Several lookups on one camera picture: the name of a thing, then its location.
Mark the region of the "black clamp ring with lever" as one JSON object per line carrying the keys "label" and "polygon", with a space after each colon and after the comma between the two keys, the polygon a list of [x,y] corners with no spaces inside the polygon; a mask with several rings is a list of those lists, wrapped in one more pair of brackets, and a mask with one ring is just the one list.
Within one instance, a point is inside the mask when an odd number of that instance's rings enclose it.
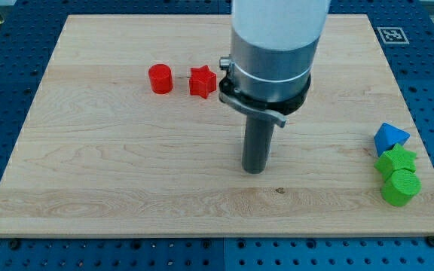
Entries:
{"label": "black clamp ring with lever", "polygon": [[243,71],[231,56],[222,56],[219,66],[226,71],[219,82],[221,102],[279,127],[286,125],[287,115],[303,105],[311,83],[310,68],[294,78],[273,81]]}

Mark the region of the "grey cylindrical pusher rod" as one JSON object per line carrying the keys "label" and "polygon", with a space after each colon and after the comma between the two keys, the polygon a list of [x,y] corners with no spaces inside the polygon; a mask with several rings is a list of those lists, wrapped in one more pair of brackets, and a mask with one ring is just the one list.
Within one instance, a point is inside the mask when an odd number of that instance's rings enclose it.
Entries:
{"label": "grey cylindrical pusher rod", "polygon": [[274,124],[254,117],[246,118],[242,166],[250,174],[264,171],[270,152]]}

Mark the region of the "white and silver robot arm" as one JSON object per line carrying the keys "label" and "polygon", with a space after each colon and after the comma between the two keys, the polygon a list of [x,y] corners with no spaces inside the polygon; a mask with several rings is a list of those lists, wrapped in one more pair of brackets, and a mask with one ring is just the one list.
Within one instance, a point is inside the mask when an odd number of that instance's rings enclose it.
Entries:
{"label": "white and silver robot arm", "polygon": [[242,167],[263,172],[274,127],[303,104],[330,0],[235,0],[219,99],[246,115]]}

